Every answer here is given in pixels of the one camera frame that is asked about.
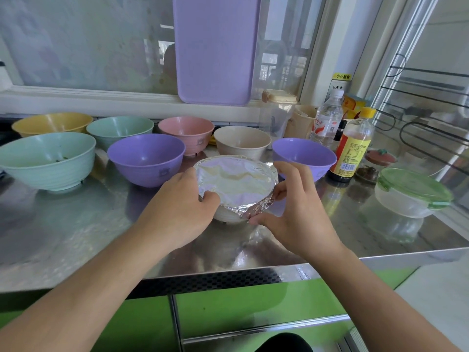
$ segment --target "green container lid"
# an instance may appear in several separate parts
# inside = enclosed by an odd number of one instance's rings
[[[384,191],[391,188],[405,195],[429,203],[429,209],[448,206],[453,194],[442,183],[428,176],[399,168],[383,168],[379,172],[377,185]]]

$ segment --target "yellow bottle cap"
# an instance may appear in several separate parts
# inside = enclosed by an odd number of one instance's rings
[[[360,110],[360,117],[364,117],[366,119],[372,119],[375,113],[376,113],[375,109],[365,106],[365,107],[362,107],[362,109]]]

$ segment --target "aluminum foil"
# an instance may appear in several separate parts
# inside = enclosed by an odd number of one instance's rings
[[[220,206],[249,219],[271,204],[278,173],[272,163],[244,156],[217,156],[203,159],[194,166],[199,195],[207,190],[220,195]]]

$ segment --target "yellow warning sticker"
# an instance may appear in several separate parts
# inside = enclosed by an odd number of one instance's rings
[[[346,82],[349,82],[352,80],[352,74],[334,73],[332,75],[332,80],[345,80]]]

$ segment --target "hand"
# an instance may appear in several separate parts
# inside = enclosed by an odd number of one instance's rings
[[[196,170],[189,168],[163,184],[140,214],[133,231],[153,235],[157,244],[167,245],[170,253],[196,239],[219,205],[220,197],[212,191],[206,191],[203,201],[199,201]]]
[[[311,264],[340,252],[344,246],[316,192],[309,167],[285,162],[274,166],[287,178],[273,191],[275,200],[287,197],[285,211],[281,217],[260,213],[249,223],[266,226],[286,249]]]

